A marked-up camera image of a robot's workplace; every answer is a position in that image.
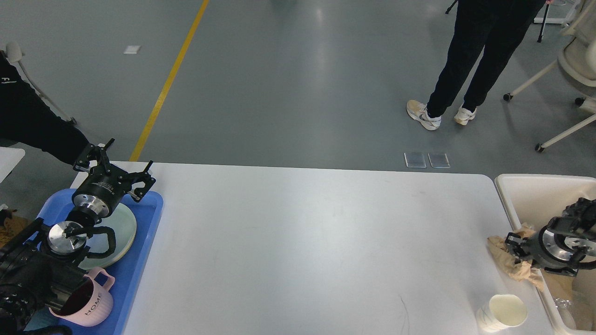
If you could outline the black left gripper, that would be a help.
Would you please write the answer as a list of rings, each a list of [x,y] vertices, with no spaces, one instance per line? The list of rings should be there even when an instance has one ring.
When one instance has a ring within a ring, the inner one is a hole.
[[[153,161],[149,161],[140,172],[124,174],[120,180],[107,156],[107,150],[113,142],[115,139],[111,138],[102,146],[89,144],[73,164],[74,171],[88,173],[88,177],[73,193],[74,210],[96,219],[109,217],[125,194],[140,203],[156,183],[149,172]]]

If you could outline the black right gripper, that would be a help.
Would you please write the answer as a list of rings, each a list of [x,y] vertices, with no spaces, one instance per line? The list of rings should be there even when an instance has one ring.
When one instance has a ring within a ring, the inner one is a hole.
[[[508,253],[516,263],[527,261],[534,267],[542,268],[555,275],[577,276],[578,269],[571,265],[574,250],[565,244],[565,237],[549,231],[546,227],[538,233],[522,237],[518,233],[508,233],[505,238]]]

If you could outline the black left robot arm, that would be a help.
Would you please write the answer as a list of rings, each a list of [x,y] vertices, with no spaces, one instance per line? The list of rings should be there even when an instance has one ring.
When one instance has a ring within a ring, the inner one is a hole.
[[[1,248],[3,335],[26,335],[28,323],[43,308],[83,327],[97,326],[113,310],[115,278],[103,267],[79,265],[115,252],[115,231],[102,220],[126,195],[140,202],[156,182],[150,173],[153,161],[140,172],[111,163],[107,150],[113,142],[90,144],[75,161],[73,169],[88,176],[74,191],[66,219],[48,226],[37,218]]]

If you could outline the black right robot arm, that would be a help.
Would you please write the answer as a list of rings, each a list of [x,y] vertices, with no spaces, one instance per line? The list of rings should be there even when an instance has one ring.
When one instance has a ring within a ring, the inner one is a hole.
[[[550,274],[577,276],[581,270],[596,268],[595,261],[585,261],[595,257],[595,224],[595,201],[579,198],[530,237],[509,233],[504,245],[517,262],[528,261]]]

